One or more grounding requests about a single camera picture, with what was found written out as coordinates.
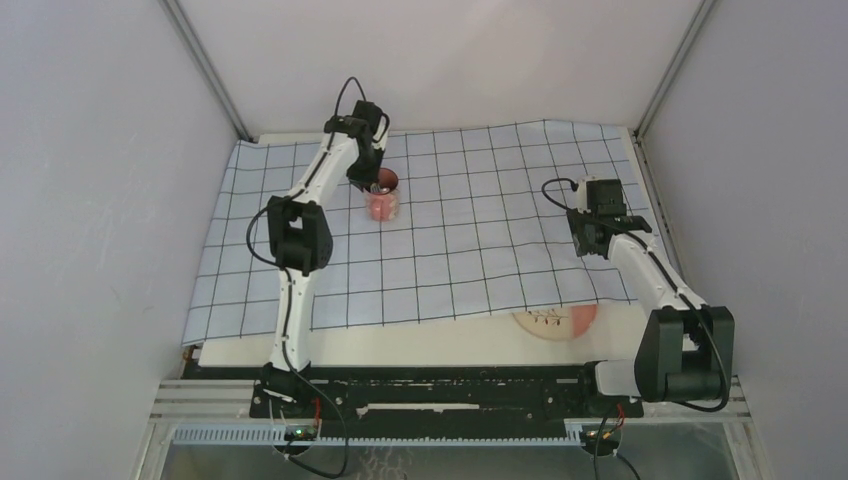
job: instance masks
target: robotic arm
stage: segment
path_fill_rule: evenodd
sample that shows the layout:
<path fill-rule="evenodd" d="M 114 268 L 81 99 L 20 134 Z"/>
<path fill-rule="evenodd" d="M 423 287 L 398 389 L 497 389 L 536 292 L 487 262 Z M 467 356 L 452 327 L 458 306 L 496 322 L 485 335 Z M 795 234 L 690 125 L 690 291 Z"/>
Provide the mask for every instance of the robotic arm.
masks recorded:
<path fill-rule="evenodd" d="M 333 253 L 322 205 L 330 201 L 343 174 L 361 190 L 378 188 L 388 128 L 388 116 L 372 102 L 359 100 L 353 114 L 333 115 L 324 124 L 321 147 L 303 178 L 285 197 L 271 197 L 263 209 L 268 213 L 271 255 L 280 269 L 274 368 L 301 370 L 309 364 L 309 325 L 304 322 L 312 317 L 315 282 Z"/>
<path fill-rule="evenodd" d="M 571 184 L 577 208 L 560 206 L 567 211 L 577 254 L 610 260 L 648 316 L 634 360 L 589 365 L 598 393 L 648 402 L 724 397 L 716 409 L 723 407 L 730 384 L 733 316 L 724 307 L 706 305 L 669 265 L 645 219 L 627 216 L 620 180 L 590 176 Z M 684 336 L 693 341 L 694 351 L 684 351 Z"/>

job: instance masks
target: pink cup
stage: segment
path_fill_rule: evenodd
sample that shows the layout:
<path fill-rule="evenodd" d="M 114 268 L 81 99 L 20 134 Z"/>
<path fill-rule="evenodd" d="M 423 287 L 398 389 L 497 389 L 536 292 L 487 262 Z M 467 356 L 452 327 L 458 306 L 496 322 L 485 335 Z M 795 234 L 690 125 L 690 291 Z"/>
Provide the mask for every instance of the pink cup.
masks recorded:
<path fill-rule="evenodd" d="M 365 192 L 365 207 L 368 214 L 378 222 L 387 222 L 397 216 L 400 202 L 397 196 L 397 174 L 388 168 L 381 168 L 377 174 L 380 193 Z"/>

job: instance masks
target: mug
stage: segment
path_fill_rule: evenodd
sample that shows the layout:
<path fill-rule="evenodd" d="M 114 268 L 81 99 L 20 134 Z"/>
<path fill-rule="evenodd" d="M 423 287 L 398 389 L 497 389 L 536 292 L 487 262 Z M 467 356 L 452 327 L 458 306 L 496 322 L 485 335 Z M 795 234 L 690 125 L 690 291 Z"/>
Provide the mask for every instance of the mug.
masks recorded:
<path fill-rule="evenodd" d="M 377 186 L 379 192 L 365 193 L 365 208 L 372 219 L 378 222 L 387 222 L 397 216 L 398 201 L 397 174 L 388 168 L 381 168 L 377 174 Z"/>

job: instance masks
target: white grid cloth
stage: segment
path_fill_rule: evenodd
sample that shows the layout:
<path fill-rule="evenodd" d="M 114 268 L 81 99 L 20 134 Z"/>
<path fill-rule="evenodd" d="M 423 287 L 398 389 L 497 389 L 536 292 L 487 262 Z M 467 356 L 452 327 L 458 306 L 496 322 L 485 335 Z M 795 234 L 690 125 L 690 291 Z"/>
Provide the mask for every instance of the white grid cloth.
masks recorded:
<path fill-rule="evenodd" d="M 250 218 L 284 196 L 318 143 L 239 142 L 230 158 L 191 301 L 184 344 L 273 333 L 279 279 L 245 245 Z M 544 181 L 620 178 L 628 211 L 656 220 L 617 127 L 537 121 L 390 136 L 383 166 L 400 178 L 397 217 L 375 222 L 346 180 L 324 206 L 333 255 L 315 290 L 311 328 L 351 327 L 568 304 L 635 300 L 599 256 L 577 257 Z M 574 205 L 570 191 L 552 189 Z M 264 219 L 257 252 L 271 258 Z"/>

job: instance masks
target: white wall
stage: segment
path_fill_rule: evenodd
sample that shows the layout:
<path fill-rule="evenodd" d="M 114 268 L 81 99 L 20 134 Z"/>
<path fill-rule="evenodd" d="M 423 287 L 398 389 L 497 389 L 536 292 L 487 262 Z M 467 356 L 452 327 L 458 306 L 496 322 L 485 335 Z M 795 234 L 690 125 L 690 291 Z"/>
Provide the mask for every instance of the white wall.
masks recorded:
<path fill-rule="evenodd" d="M 699 0 L 182 0 L 251 134 L 315 131 L 350 75 L 401 129 L 635 127 Z"/>
<path fill-rule="evenodd" d="M 153 0 L 0 6 L 0 477 L 127 478 L 234 135 Z"/>
<path fill-rule="evenodd" d="M 848 2 L 720 2 L 649 133 L 780 479 L 845 478 Z"/>

